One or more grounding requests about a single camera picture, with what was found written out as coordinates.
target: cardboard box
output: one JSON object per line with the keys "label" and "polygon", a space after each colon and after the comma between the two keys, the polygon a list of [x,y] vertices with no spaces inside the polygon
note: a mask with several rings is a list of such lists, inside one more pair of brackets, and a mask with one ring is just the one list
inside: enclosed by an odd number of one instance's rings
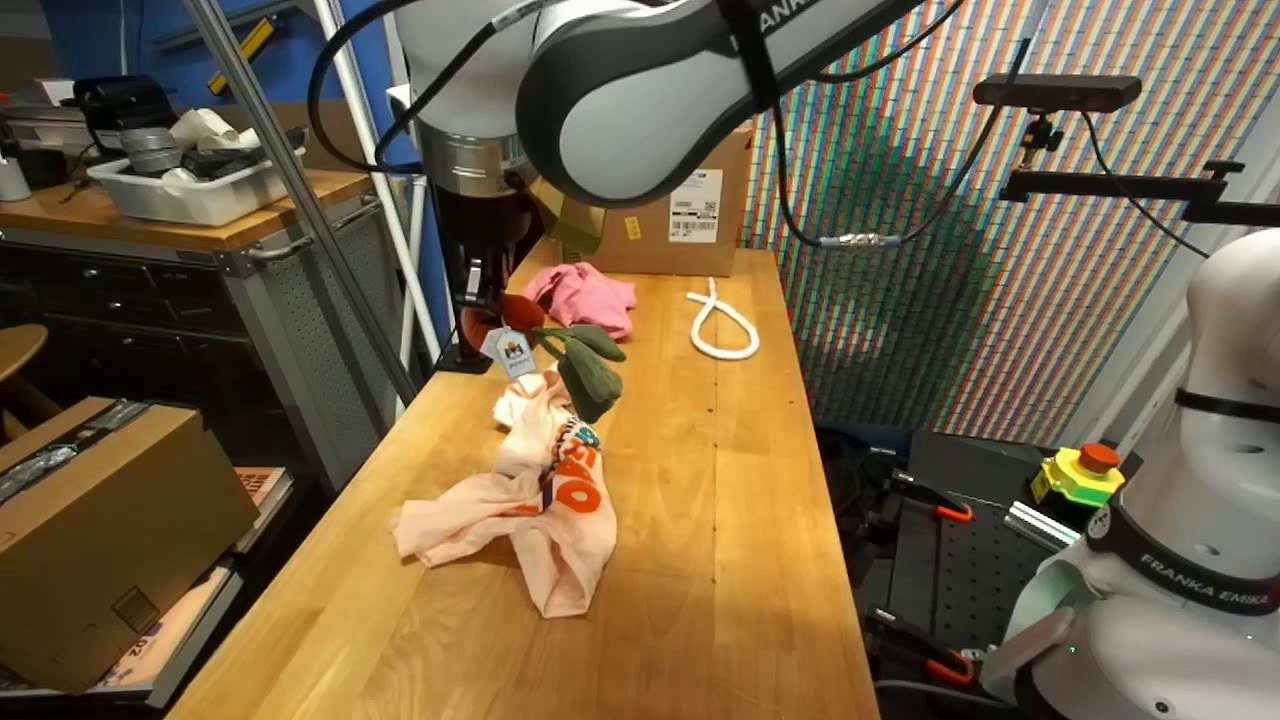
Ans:
{"label": "cardboard box", "polygon": [[[83,401],[0,450],[0,474],[83,441]],[[0,503],[0,665],[89,690],[251,530],[226,450],[189,407],[146,407]]]}
{"label": "cardboard box", "polygon": [[553,208],[553,239],[563,261],[591,261],[601,272],[729,278],[746,239],[753,179],[753,125],[736,128],[667,198],[637,208],[585,208],[553,188],[538,198]]}

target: white cloth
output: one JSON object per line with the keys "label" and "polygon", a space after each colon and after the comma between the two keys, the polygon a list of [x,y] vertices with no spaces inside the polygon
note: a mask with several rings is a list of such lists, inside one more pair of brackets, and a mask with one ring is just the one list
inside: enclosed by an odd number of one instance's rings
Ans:
{"label": "white cloth", "polygon": [[396,553],[436,568],[514,538],[528,602],[545,618],[585,618],[617,549],[595,438],[557,403],[557,390],[540,377],[518,382],[501,398],[496,422],[510,426],[496,468],[436,502],[408,502],[391,520]]}

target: wall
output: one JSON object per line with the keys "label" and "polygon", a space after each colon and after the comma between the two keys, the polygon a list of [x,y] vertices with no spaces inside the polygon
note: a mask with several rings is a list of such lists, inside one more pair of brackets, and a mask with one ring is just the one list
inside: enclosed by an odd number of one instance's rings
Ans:
{"label": "wall", "polygon": [[[226,13],[246,13],[251,4],[256,0],[226,0]],[[157,39],[193,28],[189,7],[177,0],[46,0],[46,13],[68,78],[116,78],[129,69],[151,78],[177,108],[216,108],[234,100],[209,93],[213,62],[205,43],[177,53],[157,50]],[[281,37],[251,62],[251,69],[272,100],[298,106],[303,100],[316,53],[316,25],[303,13],[284,13]]]}
{"label": "wall", "polygon": [[0,4],[0,98],[33,87],[33,78],[58,73],[58,53],[48,39],[42,0],[6,0]]}
{"label": "wall", "polygon": [[[943,4],[854,53],[867,63],[915,37]],[[789,100],[796,213],[810,227],[915,227],[974,150],[968,100],[1008,73],[1029,0],[966,4],[907,62],[848,87]],[[1120,171],[1201,177],[1233,157],[1280,79],[1277,0],[1074,0],[1052,4],[1023,73],[1130,73],[1146,98],[1100,115]],[[1005,111],[975,177],[919,246],[810,252],[776,213],[772,125],[757,141],[749,246],[776,247],[815,422],[1056,441],[1126,337],[1173,246],[1126,199],[1005,204],[1029,115]],[[1038,168],[1095,171],[1087,134],[1065,115]]]}

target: black cable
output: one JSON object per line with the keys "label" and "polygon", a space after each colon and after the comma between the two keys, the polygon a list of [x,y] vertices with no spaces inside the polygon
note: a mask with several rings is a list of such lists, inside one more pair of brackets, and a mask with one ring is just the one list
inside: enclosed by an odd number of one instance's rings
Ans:
{"label": "black cable", "polygon": [[307,78],[307,125],[312,125],[316,141],[323,146],[330,157],[336,157],[339,163],[360,168],[360,171],[424,171],[424,163],[366,163],[360,157],[349,157],[345,150],[336,150],[336,141],[330,138],[330,128],[322,121],[322,93],[323,93],[323,78],[330,78],[336,53],[349,50],[357,31],[391,16],[406,4],[414,4],[414,0],[379,0],[379,4],[370,4],[366,13],[357,13],[345,28],[336,28],[330,37],[330,43],[322,50],[312,78]]}
{"label": "black cable", "polygon": [[444,86],[453,86],[453,78],[496,37],[496,25],[482,25],[482,31],[444,63],[444,73],[406,108],[396,111],[396,121],[385,128],[385,138],[376,141],[376,162],[385,162],[385,151],[396,146],[396,138],[415,121],[415,111],[424,111]]}
{"label": "black cable", "polygon": [[1173,246],[1182,246],[1182,247],[1194,252],[1194,256],[1209,256],[1201,246],[1194,246],[1194,239],[1184,239],[1182,233],[1173,233],[1168,224],[1160,224],[1160,217],[1152,217],[1152,213],[1120,184],[1120,177],[1113,171],[1113,163],[1107,163],[1107,157],[1103,157],[1103,146],[1095,141],[1093,115],[1087,115],[1087,111],[1081,111],[1081,115],[1084,115],[1084,128],[1087,128],[1093,162],[1095,162],[1095,168],[1113,179],[1113,188],[1115,188],[1152,227],[1160,227]]}
{"label": "black cable", "polygon": [[796,217],[793,217],[793,194],[789,194],[789,128],[783,128],[783,108],[772,108],[772,151],[776,151],[776,194],[780,194],[780,213],[789,233],[806,246],[806,247],[877,247],[877,246],[913,246],[919,239],[953,204],[953,198],[966,188],[974,163],[979,162],[979,151],[989,150],[997,121],[999,121],[1005,106],[991,106],[979,138],[974,141],[968,157],[959,162],[955,177],[947,179],[943,198],[934,204],[934,213],[926,217],[926,224],[915,224],[907,237],[882,237],[882,233],[845,233],[845,237],[810,237]]}
{"label": "black cable", "polygon": [[[845,73],[845,78],[815,78],[822,86],[854,86],[854,79],[866,79],[888,63],[895,63],[900,57],[907,57],[913,50],[919,50],[934,31],[940,31],[955,13],[966,7],[966,0],[947,4],[926,31],[915,31],[905,50],[882,57],[877,63],[867,69],[858,69],[858,73]],[[1013,78],[1020,73],[1029,57],[1029,39],[1017,50],[1013,57]],[[968,150],[968,157],[959,162],[955,177],[947,179],[943,198],[936,199],[936,208],[926,217],[926,224],[915,224],[907,237],[882,237],[882,233],[840,233],[840,237],[810,237],[802,224],[796,224],[796,213],[793,213],[793,188],[789,188],[789,128],[783,128],[783,108],[772,106],[772,150],[776,150],[776,184],[780,184],[780,213],[783,213],[783,224],[789,233],[806,246],[806,247],[877,247],[877,246],[913,246],[919,239],[953,204],[953,198],[959,194],[959,184],[968,179],[974,163],[979,162],[979,151],[989,150],[991,141],[991,128],[999,121],[1005,106],[991,106],[975,146]]]}
{"label": "black cable", "polygon": [[936,697],[936,700],[953,700],[953,705],[979,705],[979,708],[1005,708],[1005,711],[1017,708],[1017,705],[1005,705],[997,697],[955,691],[955,690],[919,684],[919,682],[877,682],[877,691],[915,691],[915,697]]}
{"label": "black cable", "polygon": [[966,7],[966,0],[947,4],[926,31],[915,31],[907,43],[893,50],[888,57],[866,63],[866,69],[854,69],[854,73],[815,73],[812,79],[815,86],[858,86],[895,62],[905,62],[915,43],[926,43],[934,31],[940,31],[955,13]]}

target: storage cabinet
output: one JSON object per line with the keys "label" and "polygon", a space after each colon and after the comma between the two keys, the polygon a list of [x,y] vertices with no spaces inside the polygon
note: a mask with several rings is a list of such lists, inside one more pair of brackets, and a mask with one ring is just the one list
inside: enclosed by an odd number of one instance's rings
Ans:
{"label": "storage cabinet", "polygon": [[284,465],[298,450],[221,272],[0,247],[0,320],[48,324],[33,382],[66,403],[79,398],[193,403],[241,465]]}
{"label": "storage cabinet", "polygon": [[[366,177],[307,171],[379,327],[401,300]],[[339,491],[396,418],[345,284],[288,199],[226,227],[124,219],[100,188],[0,204],[0,324],[52,327],[35,386],[205,411],[234,459]]]}

